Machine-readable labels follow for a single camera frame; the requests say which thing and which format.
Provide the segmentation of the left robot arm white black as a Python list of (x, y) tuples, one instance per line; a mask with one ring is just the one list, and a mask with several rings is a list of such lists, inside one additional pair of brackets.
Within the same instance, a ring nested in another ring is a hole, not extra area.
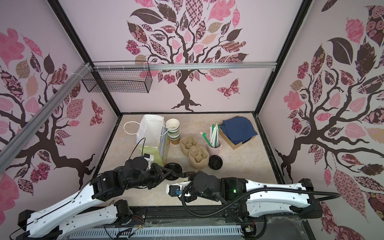
[(83, 229), (107, 224), (127, 224), (132, 211), (126, 200), (89, 211), (89, 208), (121, 196), (129, 189), (151, 190), (166, 178), (187, 178), (189, 172), (149, 164), (149, 155), (136, 157), (124, 166), (106, 171), (90, 180), (77, 193), (40, 211), (25, 210), (18, 225), (24, 231), (18, 240), (61, 240)]

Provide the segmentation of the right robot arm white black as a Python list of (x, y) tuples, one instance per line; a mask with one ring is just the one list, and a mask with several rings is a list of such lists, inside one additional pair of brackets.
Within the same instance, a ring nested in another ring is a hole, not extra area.
[[(304, 219), (323, 215), (322, 202), (341, 197), (334, 192), (315, 191), (310, 179), (296, 184), (264, 184), (240, 178), (219, 179), (204, 172), (191, 175), (187, 182), (167, 186), (167, 194), (177, 197), (185, 211), (197, 218), (224, 213), (235, 218), (258, 218), (273, 214), (296, 214)], [(193, 210), (188, 203), (203, 198), (222, 205), (211, 212)]]

